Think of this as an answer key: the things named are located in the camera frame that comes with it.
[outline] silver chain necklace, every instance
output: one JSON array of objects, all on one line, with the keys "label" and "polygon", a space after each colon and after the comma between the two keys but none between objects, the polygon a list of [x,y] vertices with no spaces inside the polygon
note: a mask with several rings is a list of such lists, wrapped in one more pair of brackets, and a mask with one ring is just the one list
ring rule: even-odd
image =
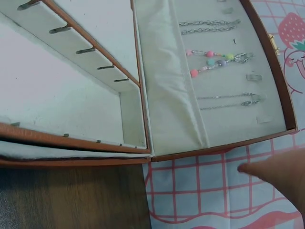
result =
[{"label": "silver chain necklace", "polygon": [[[222,98],[235,98],[235,97],[243,97],[243,96],[254,96],[255,93],[252,92],[244,92],[241,94],[236,95],[218,95],[218,96],[207,96],[207,97],[197,97],[197,99],[222,99]],[[258,104],[261,102],[261,99],[257,97],[255,100],[247,100],[242,103],[236,103],[236,104],[228,104],[228,105],[221,105],[221,106],[210,106],[210,107],[201,107],[200,110],[213,110],[218,108],[226,108],[226,107],[235,107],[235,106],[251,106],[254,104]]]},{"label": "silver chain necklace", "polygon": [[208,96],[208,97],[197,97],[197,99],[223,99],[223,98],[235,98],[235,97],[243,97],[243,96],[252,96],[256,95],[252,92],[244,92],[236,95],[218,95],[218,96]]},{"label": "silver chain necklace", "polygon": [[232,29],[235,29],[237,25],[241,23],[240,19],[237,19],[235,21],[185,21],[180,22],[179,26],[190,26],[190,25],[208,25],[213,26],[212,28],[198,28],[198,29],[191,29],[191,30],[183,30],[181,31],[181,35],[187,35],[192,34],[196,32],[224,32],[224,31],[230,31]]},{"label": "silver chain necklace", "polygon": [[210,106],[210,107],[202,107],[200,108],[201,111],[203,110],[213,110],[213,109],[218,109],[218,108],[226,108],[226,107],[234,107],[234,106],[251,106],[254,104],[260,103],[259,100],[249,100],[249,101],[244,101],[240,104],[229,104],[229,105],[221,105],[221,106]]}]

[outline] pink checkered tablecloth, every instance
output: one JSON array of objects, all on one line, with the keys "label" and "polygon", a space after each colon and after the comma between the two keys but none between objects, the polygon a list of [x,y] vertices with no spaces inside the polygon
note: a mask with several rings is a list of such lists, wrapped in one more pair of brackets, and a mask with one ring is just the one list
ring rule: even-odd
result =
[{"label": "pink checkered tablecloth", "polygon": [[143,166],[153,229],[302,229],[295,207],[271,185],[237,172],[254,162],[305,147],[305,0],[252,0],[281,49],[299,132],[212,156]]}]

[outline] brown leather jewelry box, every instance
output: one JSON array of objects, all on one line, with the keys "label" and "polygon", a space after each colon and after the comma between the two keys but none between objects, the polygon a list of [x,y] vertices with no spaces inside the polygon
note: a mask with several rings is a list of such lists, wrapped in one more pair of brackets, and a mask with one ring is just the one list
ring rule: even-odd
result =
[{"label": "brown leather jewelry box", "polygon": [[[202,14],[188,13],[194,6]],[[225,7],[234,12],[219,13]],[[0,166],[140,164],[297,130],[278,48],[249,0],[4,0],[0,13]],[[179,27],[236,19],[221,35]],[[188,48],[255,57],[193,79],[202,61],[186,57]],[[246,92],[264,99],[239,106],[248,98],[233,95]]]}]

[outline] gold latch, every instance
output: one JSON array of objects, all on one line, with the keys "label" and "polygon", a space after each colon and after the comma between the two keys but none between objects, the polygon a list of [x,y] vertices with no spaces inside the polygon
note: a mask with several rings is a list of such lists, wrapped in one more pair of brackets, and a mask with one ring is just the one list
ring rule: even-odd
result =
[{"label": "gold latch", "polygon": [[269,34],[269,38],[270,38],[271,44],[273,46],[273,49],[274,49],[276,55],[280,55],[280,48],[275,43],[274,35]]}]

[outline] pink bead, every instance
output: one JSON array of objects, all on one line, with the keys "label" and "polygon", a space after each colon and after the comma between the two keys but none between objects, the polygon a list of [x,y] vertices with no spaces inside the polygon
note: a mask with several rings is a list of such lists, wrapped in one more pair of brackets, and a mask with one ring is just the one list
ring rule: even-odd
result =
[{"label": "pink bead", "polygon": [[198,76],[199,72],[196,69],[191,70],[191,76],[192,78],[196,78]]},{"label": "pink bead", "polygon": [[211,58],[211,57],[214,56],[214,52],[213,52],[213,51],[208,51],[208,52],[206,53],[206,56],[209,57],[209,58]]},{"label": "pink bead", "polygon": [[206,70],[208,70],[208,67],[207,67],[207,66],[202,67],[200,70],[201,70],[201,71],[206,71]]},{"label": "pink bead", "polygon": [[187,50],[186,50],[186,55],[187,55],[187,56],[192,56],[192,55],[193,55],[192,50],[187,49]]}]

